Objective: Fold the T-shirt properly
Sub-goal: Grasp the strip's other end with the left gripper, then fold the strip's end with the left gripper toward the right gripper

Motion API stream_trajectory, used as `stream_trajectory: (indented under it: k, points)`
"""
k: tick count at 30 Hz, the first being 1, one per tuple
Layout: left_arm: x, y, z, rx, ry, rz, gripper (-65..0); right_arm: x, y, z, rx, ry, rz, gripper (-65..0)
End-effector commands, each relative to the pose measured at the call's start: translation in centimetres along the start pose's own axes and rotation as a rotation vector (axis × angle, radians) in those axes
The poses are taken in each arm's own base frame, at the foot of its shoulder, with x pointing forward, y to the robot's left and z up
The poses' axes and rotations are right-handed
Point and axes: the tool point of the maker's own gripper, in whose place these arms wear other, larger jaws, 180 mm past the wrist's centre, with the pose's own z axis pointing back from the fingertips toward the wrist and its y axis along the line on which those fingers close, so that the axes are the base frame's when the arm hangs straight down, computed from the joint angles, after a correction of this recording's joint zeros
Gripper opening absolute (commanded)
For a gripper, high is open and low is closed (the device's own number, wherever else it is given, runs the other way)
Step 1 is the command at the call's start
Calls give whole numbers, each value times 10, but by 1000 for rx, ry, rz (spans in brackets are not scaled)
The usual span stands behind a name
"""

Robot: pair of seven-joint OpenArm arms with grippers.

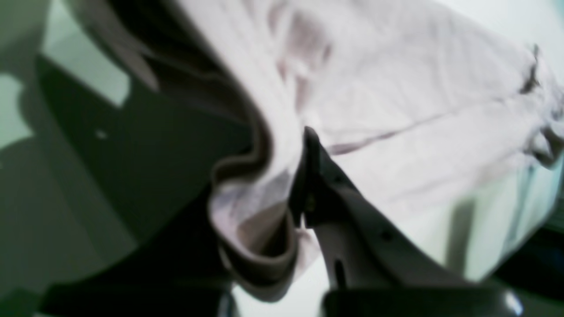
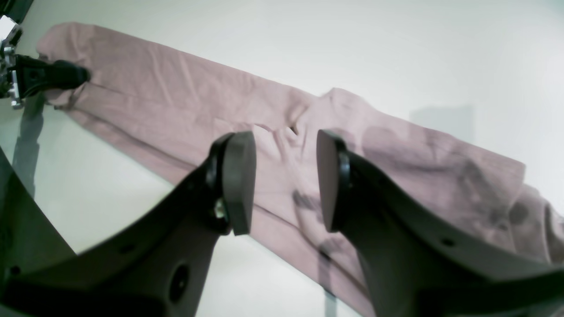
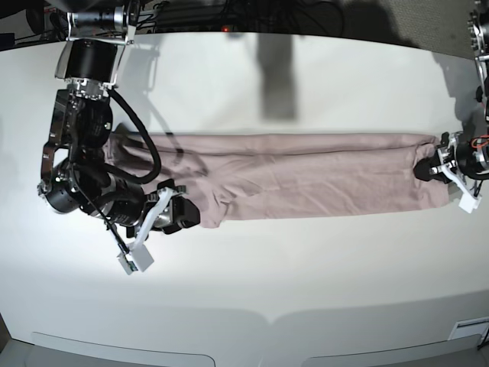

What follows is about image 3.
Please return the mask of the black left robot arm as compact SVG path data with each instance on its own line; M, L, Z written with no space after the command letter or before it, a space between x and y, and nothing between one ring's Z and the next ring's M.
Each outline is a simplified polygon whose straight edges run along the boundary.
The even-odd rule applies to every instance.
M413 168L421 181L436 180L457 187L458 207L472 213L481 203L481 188L488 181L488 2L475 1L468 19L477 85L462 96L469 112L455 107L461 130L444 132L434 152Z

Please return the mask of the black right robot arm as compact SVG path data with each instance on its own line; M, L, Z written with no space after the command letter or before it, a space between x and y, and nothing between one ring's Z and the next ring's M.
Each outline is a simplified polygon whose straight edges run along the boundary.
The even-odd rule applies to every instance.
M127 274L146 271L153 257L145 242L153 231L173 234L200 222L186 188L171 179L144 192L161 170L161 159L144 123L118 93L118 69L136 34L138 1L58 1L68 32L55 77L58 91L43 147L37 191L57 213L81 210L101 219L119 247ZM130 118L152 158L142 176L107 163L102 149L113 129L111 103Z

